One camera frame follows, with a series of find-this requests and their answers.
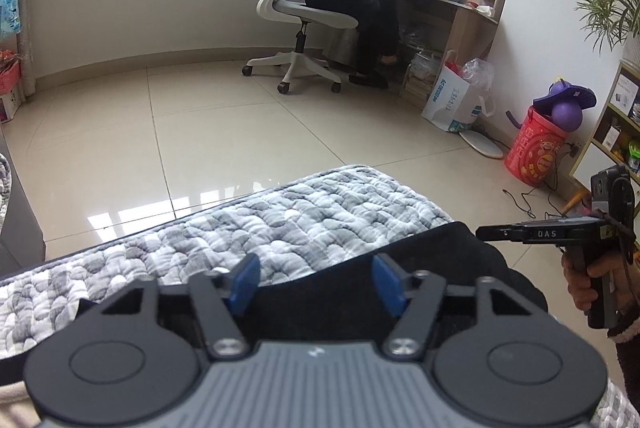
gray gripper base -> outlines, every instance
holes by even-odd
[[[51,421],[42,428],[59,426]],[[145,428],[479,428],[444,403],[415,363],[384,360],[368,343],[265,342],[211,366],[180,406]]]

blue gripper pad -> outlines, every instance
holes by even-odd
[[[376,287],[378,296],[385,304],[385,309],[393,318],[399,318],[406,309],[409,301],[404,296],[402,277],[389,267],[389,265],[378,255],[373,257],[371,265],[371,276],[373,285]]]
[[[233,316],[242,316],[251,303],[260,283],[260,259],[256,254],[246,255],[229,273],[231,289],[226,306]]]

black shoe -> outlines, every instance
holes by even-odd
[[[389,88],[389,84],[386,82],[386,79],[382,77],[382,74],[376,71],[373,71],[366,76],[352,74],[349,76],[349,81],[352,84],[365,85],[366,87],[384,88],[385,90]]]

floor tile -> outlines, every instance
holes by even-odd
[[[196,108],[273,102],[273,98],[252,78],[243,76],[233,62],[219,62],[208,69],[155,74],[148,79],[155,116]]]
[[[423,119],[414,106],[372,88],[360,98],[284,105],[345,164],[375,166],[466,146],[457,134]]]
[[[170,202],[158,209],[169,195],[151,118],[87,132],[26,159],[20,180],[45,240],[95,229],[91,217],[104,213],[125,222],[143,218],[140,206],[147,216],[172,211]]]
[[[513,177],[501,160],[489,159],[471,148],[432,154],[417,159],[377,167],[402,184],[436,202],[454,220],[460,220],[474,232],[478,226],[508,224],[532,220],[513,204],[510,191],[520,203],[521,192],[532,188]],[[536,189],[527,200],[540,219],[553,208],[546,202],[548,190]],[[515,264],[527,246],[511,242],[493,243],[509,265]]]
[[[168,205],[171,208],[171,202],[167,199],[164,202],[165,206]],[[118,220],[117,216],[113,217],[111,214],[102,214],[97,217],[92,217],[94,222],[108,224]],[[65,256],[67,254],[81,251],[83,249],[89,249],[93,246],[98,246],[104,242],[115,240],[130,234],[137,233],[139,231],[148,230],[154,228],[165,222],[175,219],[174,212],[153,215],[151,217],[143,217],[138,220],[132,220],[130,222],[124,222],[121,224],[114,223],[112,226],[107,226],[93,231],[85,231],[84,233],[72,234],[70,236],[63,236],[62,238],[55,238],[46,242],[47,254],[46,260],[52,260]]]
[[[283,185],[342,162],[278,103],[156,118],[176,209]]]
[[[244,62],[236,62],[239,69],[245,65]],[[281,67],[254,67],[251,79],[259,83],[262,88],[268,91],[275,99],[286,103],[287,101],[306,100],[336,100],[345,98],[360,91],[371,90],[368,87],[359,87],[349,83],[346,72],[332,69],[342,79],[342,90],[339,94],[331,91],[332,81],[313,74],[306,69],[300,69],[299,74],[291,81],[287,94],[278,92],[278,84],[287,73],[289,65]]]
[[[561,257],[562,254],[555,246],[531,246],[514,268],[545,294],[551,314],[600,352],[607,363],[611,381],[624,390],[616,346],[607,339],[606,331],[590,329],[584,314],[575,308],[562,276]]]
[[[16,167],[26,155],[36,130],[58,94],[58,88],[43,90],[27,98],[14,118],[2,124],[2,134]]]
[[[205,71],[207,69],[215,69],[220,66],[220,64],[228,63],[235,64],[235,62],[199,62],[181,65],[167,65],[163,67],[149,67],[146,70],[146,74],[149,76],[155,76],[156,74],[171,74],[172,72]]]
[[[34,134],[30,150],[150,116],[145,70],[62,85]]]

finger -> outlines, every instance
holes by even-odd
[[[574,300],[575,307],[582,312],[588,311],[591,309],[591,302],[578,302]]]
[[[562,255],[560,264],[562,264],[562,269],[564,270],[571,270],[574,268],[574,264],[572,264],[571,259],[566,254]]]
[[[568,291],[575,303],[591,303],[598,299],[598,293],[593,289],[576,289],[569,286]]]
[[[600,278],[612,271],[622,269],[624,259],[619,251],[609,251],[602,255],[587,268],[587,273],[591,278]]]
[[[563,273],[564,279],[570,286],[580,289],[588,289],[589,287],[591,287],[591,278],[589,278],[587,275],[567,269],[565,269]]]

